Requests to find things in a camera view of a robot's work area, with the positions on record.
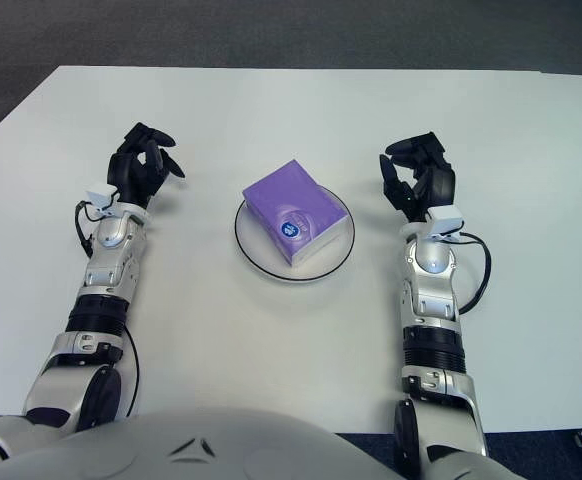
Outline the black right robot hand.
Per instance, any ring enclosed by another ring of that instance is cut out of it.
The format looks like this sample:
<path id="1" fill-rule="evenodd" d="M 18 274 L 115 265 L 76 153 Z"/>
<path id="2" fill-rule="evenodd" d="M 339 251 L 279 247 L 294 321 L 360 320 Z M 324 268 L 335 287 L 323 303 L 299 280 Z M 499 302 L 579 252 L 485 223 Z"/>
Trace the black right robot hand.
<path id="1" fill-rule="evenodd" d="M 454 203 L 456 176 L 433 132 L 400 140 L 379 155 L 383 193 L 410 222 L 424 222 L 429 208 Z"/>

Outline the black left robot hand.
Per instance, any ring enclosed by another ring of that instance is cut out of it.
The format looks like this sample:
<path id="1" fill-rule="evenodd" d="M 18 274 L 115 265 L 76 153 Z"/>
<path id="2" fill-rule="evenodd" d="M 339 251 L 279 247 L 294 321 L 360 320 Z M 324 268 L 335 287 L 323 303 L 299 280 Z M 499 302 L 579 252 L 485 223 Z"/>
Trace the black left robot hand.
<path id="1" fill-rule="evenodd" d="M 146 209 L 169 175 L 184 179 L 166 151 L 175 145 L 165 132 L 136 123 L 109 162 L 107 183 L 117 189 L 119 201 Z"/>

